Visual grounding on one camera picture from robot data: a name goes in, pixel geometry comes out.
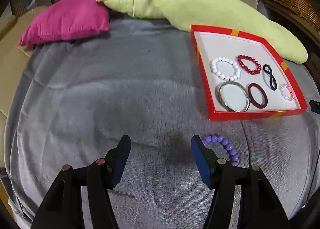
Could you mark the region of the red shallow box tray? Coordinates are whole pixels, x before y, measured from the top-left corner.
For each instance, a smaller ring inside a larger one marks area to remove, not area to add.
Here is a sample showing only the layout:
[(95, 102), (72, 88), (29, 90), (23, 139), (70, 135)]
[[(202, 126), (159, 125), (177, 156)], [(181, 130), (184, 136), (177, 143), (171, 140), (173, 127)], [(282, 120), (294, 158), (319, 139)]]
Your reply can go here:
[[(210, 121), (252, 120), (299, 115), (306, 111), (303, 93), (292, 72), (264, 39), (234, 29), (193, 25), (196, 50)], [(225, 81), (248, 92), (246, 112), (229, 112), (217, 99)]]

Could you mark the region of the magenta pillow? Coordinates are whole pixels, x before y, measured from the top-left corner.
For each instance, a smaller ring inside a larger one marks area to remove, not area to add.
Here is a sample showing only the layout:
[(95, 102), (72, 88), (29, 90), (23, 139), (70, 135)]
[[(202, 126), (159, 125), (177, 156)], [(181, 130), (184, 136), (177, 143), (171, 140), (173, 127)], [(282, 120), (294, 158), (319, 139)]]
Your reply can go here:
[(42, 11), (18, 46), (85, 39), (111, 29), (107, 8), (96, 0), (61, 0)]

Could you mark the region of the grey bed cover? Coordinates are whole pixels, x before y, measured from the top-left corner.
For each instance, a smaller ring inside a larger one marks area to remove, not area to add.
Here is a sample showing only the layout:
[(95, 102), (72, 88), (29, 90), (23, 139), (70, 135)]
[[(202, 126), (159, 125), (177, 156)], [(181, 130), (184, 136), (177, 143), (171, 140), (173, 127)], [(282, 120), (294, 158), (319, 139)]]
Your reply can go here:
[(213, 191), (193, 135), (227, 137), (240, 166), (259, 165), (288, 217), (319, 188), (319, 115), (211, 122), (190, 34), (165, 20), (120, 18), (99, 37), (37, 46), (5, 127), (4, 187), (30, 228), (64, 164), (85, 167), (123, 135), (132, 147), (110, 192), (120, 228), (201, 228)]

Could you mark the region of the silver metal bangle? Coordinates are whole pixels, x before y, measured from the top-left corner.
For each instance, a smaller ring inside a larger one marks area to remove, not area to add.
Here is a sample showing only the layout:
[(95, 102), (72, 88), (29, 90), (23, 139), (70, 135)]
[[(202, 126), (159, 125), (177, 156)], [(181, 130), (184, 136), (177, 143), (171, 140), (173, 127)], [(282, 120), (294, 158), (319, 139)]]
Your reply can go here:
[(236, 81), (225, 81), (217, 92), (221, 106), (229, 112), (246, 112), (251, 100), (246, 89)]

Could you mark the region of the wicker basket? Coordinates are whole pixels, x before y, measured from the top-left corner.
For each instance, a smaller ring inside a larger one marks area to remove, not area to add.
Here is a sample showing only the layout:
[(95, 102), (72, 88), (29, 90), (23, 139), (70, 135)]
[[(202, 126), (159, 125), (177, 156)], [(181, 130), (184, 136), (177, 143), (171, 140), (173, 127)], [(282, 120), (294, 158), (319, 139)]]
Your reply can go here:
[(295, 13), (317, 32), (319, 32), (319, 14), (308, 0), (272, 0)]

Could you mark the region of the beige sofa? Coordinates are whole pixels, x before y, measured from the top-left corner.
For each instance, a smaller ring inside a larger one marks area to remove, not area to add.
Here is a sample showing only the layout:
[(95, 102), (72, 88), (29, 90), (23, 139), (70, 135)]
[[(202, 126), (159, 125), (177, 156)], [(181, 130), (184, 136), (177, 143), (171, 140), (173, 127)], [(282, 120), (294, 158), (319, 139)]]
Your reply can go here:
[(0, 42), (0, 117), (1, 117), (1, 169), (4, 164), (4, 131), (11, 100), (22, 72), (33, 53), (31, 46), (18, 46), (22, 34), (45, 6), (37, 7), (20, 18), (14, 15), (1, 20)]

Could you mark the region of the light green folded blanket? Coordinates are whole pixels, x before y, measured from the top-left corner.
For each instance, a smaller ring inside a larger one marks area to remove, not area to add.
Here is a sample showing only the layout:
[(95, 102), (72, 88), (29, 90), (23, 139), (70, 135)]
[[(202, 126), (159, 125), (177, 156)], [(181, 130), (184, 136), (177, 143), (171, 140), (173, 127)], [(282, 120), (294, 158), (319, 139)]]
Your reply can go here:
[(266, 39), (278, 54), (297, 64), (308, 60), (303, 44), (285, 27), (240, 0), (97, 0), (139, 19), (167, 19), (181, 31), (192, 25), (217, 26)]

